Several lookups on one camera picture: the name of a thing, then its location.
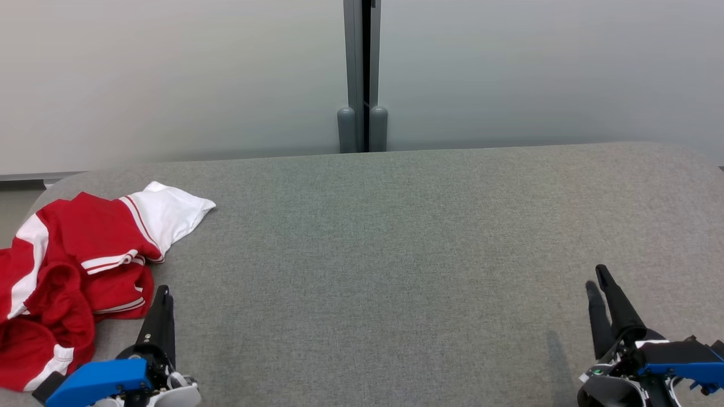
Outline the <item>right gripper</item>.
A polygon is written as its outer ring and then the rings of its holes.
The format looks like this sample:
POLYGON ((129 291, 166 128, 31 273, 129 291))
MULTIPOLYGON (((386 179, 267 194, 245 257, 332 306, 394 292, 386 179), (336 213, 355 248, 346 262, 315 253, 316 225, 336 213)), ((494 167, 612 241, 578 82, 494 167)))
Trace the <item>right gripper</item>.
POLYGON ((639 376, 626 358, 644 344, 662 344, 668 340, 647 327, 607 266, 597 265, 599 286, 605 294, 612 325, 598 286, 586 282, 588 314, 591 325, 593 366, 579 380, 579 406, 680 406, 675 376, 639 376), (626 345, 625 341, 639 341, 626 345))

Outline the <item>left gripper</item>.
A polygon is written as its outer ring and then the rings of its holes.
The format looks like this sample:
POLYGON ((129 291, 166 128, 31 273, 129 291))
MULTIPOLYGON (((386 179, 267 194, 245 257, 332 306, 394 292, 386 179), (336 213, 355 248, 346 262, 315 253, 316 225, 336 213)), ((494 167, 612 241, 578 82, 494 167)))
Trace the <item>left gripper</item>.
POLYGON ((118 391, 94 406, 199 406, 201 392, 196 379, 176 371, 174 298, 167 285, 158 286, 135 345, 118 359, 147 361, 149 386, 137 391, 118 391))

